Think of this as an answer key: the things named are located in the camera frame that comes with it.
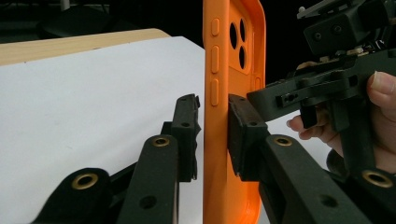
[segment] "wooden table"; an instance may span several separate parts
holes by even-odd
[[[29,62],[91,49],[168,36],[170,35],[158,29],[144,29],[100,35],[81,35],[0,44],[0,52],[2,52],[0,54],[0,65]]]

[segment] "white surface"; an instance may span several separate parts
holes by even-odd
[[[76,170],[113,175],[136,162],[182,95],[200,97],[203,128],[204,72],[204,50],[184,37],[0,66],[0,223],[33,221]],[[286,127],[297,113],[268,122],[270,133],[298,139]],[[202,223],[203,131],[197,143],[198,179],[180,184],[181,224]],[[329,148],[301,143],[325,168]]]

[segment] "orange phone case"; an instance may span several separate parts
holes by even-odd
[[[204,223],[257,223],[258,182],[242,182],[227,149],[229,93],[264,88],[265,17],[258,0],[204,0]]]

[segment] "brass insert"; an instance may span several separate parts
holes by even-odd
[[[363,178],[367,180],[369,183],[377,185],[381,188],[391,188],[393,186],[393,182],[385,175],[381,173],[366,170],[362,172]]]
[[[275,141],[275,143],[277,143],[278,145],[280,145],[282,147],[291,146],[291,141],[289,140],[289,138],[278,137],[278,138],[274,139],[274,141]]]
[[[154,140],[152,141],[152,145],[154,145],[155,147],[165,147],[169,145],[169,139],[164,137],[154,138]]]
[[[73,189],[88,189],[98,181],[96,174],[83,174],[78,175],[72,182]]]

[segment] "human hand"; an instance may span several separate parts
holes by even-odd
[[[299,68],[312,65],[303,63]],[[376,167],[396,174],[396,77],[383,72],[375,72],[367,81],[370,98],[371,120],[374,130],[374,154]],[[305,129],[301,116],[288,120],[287,125],[299,133],[302,140],[319,138],[343,156],[340,134],[332,130],[330,117],[324,106],[317,106],[318,123]]]

